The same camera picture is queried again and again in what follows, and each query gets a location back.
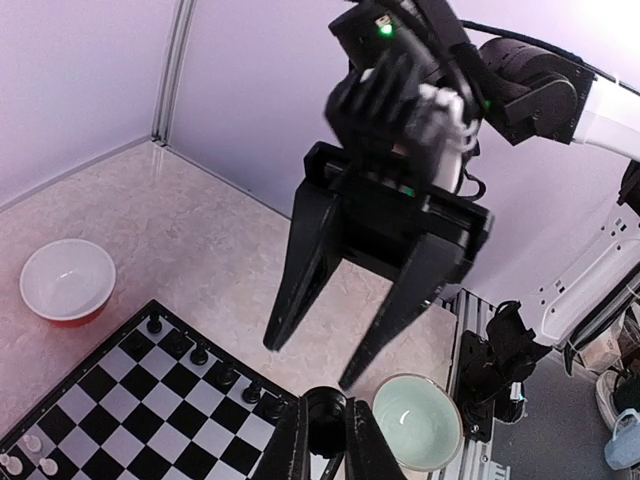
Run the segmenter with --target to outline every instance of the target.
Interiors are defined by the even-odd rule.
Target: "green led indicator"
[[[380,33],[385,37],[390,37],[393,34],[393,25],[387,23],[380,27]]]

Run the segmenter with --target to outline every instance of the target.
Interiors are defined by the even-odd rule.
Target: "table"
[[[0,435],[142,305],[156,298],[225,350],[300,395],[336,382],[389,282],[343,262],[280,353],[262,335],[281,279],[289,221],[151,142],[69,176],[0,214]],[[113,257],[114,294],[92,324],[60,329],[22,302],[39,247],[95,242]],[[397,372],[445,386],[456,317],[433,306],[350,392],[370,400]]]

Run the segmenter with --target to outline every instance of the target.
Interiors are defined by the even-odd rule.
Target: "chessboard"
[[[0,478],[247,480],[296,401],[153,300],[0,441]]]

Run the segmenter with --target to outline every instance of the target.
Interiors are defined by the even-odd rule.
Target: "white wall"
[[[461,18],[537,36],[640,85],[635,0],[453,0]],[[332,140],[322,112],[346,73],[327,24],[341,0],[199,2],[171,144],[275,208],[291,211],[302,156]],[[481,44],[489,37],[474,35]],[[519,297],[571,261],[615,198],[627,161],[533,139],[511,147],[486,125],[471,171],[497,217],[467,286]]]
[[[149,135],[177,0],[0,0],[0,206]]]

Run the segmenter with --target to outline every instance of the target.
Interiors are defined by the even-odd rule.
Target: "bowl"
[[[385,380],[376,391],[373,415],[398,463],[411,470],[440,470],[462,445],[458,408],[426,377],[400,374]]]
[[[24,303],[59,327],[94,320],[106,307],[116,284],[116,267],[95,243],[64,239],[38,249],[20,275]]]

